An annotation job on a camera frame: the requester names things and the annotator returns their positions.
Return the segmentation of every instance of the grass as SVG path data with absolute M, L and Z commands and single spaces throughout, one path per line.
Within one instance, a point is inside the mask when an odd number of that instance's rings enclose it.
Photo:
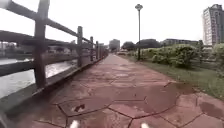
M 130 61 L 136 61 L 133 57 L 122 56 Z M 163 73 L 176 81 L 205 92 L 213 97 L 224 100 L 224 78 L 220 78 L 214 70 L 193 68 L 180 69 L 168 65 L 156 64 L 150 61 L 142 61 L 141 64 Z

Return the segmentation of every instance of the bush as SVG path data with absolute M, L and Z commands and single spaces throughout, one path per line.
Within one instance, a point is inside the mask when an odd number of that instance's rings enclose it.
M 220 65 L 224 65 L 224 44 L 216 44 L 212 50 L 216 60 L 220 61 Z
M 190 67 L 191 60 L 196 57 L 196 48 L 187 45 L 187 44 L 179 44 L 173 46 L 172 51 L 171 64 L 176 67 Z
M 141 50 L 141 59 L 152 59 L 154 63 L 168 64 L 175 67 L 189 68 L 196 56 L 196 48 L 188 44 L 178 44 L 162 48 Z

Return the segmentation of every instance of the fence post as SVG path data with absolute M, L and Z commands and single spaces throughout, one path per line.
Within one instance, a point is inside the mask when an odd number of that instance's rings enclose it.
M 78 48 L 77 48 L 77 54 L 78 54 L 78 67 L 82 67 L 82 26 L 78 26 Z
M 93 61 L 93 37 L 90 37 L 90 61 Z
M 34 37 L 37 42 L 34 48 L 34 74 L 37 88 L 44 88 L 46 85 L 45 63 L 43 60 L 46 50 L 44 44 L 46 25 L 43 20 L 48 17 L 49 5 L 50 0 L 40 0 L 37 12 L 40 19 L 35 21 Z
M 96 60 L 99 59 L 99 42 L 96 41 Z

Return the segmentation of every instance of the stone walkway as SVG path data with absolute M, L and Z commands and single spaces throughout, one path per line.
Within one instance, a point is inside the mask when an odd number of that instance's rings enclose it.
M 167 76 L 109 55 L 21 114 L 21 128 L 224 128 L 224 103 Z

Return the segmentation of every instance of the paving stone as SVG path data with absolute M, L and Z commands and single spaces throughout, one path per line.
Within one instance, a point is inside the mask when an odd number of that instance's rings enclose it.
M 150 86 L 166 86 L 169 82 L 168 81 L 143 81 L 143 82 L 135 82 L 137 87 L 150 87 Z
M 119 101 L 133 101 L 133 100 L 144 100 L 146 97 L 146 90 L 140 87 L 127 87 L 121 88 L 119 94 L 115 100 Z
M 95 88 L 91 92 L 91 97 L 102 97 L 109 101 L 114 101 L 120 93 L 120 88 L 113 86 Z
M 176 128 L 159 116 L 149 116 L 141 119 L 134 119 L 130 128 L 140 128 L 144 123 L 150 126 L 150 128 Z
M 75 116 L 84 113 L 103 109 L 110 105 L 110 101 L 105 98 L 90 98 L 77 101 L 67 101 L 59 104 L 67 116 Z
M 26 122 L 24 124 L 18 124 L 17 128 L 61 128 L 48 123 L 42 123 L 37 121 Z
M 131 118 L 109 109 L 68 118 L 68 127 L 73 120 L 80 122 L 80 128 L 128 128 Z
M 59 104 L 65 101 L 85 99 L 90 97 L 91 89 L 85 86 L 68 86 L 52 97 L 52 104 Z
M 99 88 L 99 87 L 107 87 L 112 86 L 110 83 L 107 82 L 83 82 L 83 84 L 88 88 Z
M 149 116 L 155 112 L 144 101 L 116 101 L 110 108 L 131 118 Z
M 135 84 L 130 80 L 115 80 L 111 83 L 115 87 L 134 87 Z
M 174 107 L 160 115 L 175 126 L 182 127 L 194 120 L 200 114 L 200 109 Z
M 207 94 L 198 93 L 198 106 L 208 116 L 224 120 L 224 102 Z
M 183 128 L 224 128 L 224 122 L 203 114 Z
M 50 105 L 40 113 L 38 119 L 39 122 L 47 122 L 57 126 L 66 126 L 66 116 L 55 105 Z
M 157 113 L 160 113 L 174 107 L 179 95 L 176 86 L 151 86 L 146 97 L 146 103 Z
M 195 94 L 181 95 L 177 100 L 177 106 L 195 108 L 197 106 L 197 96 Z

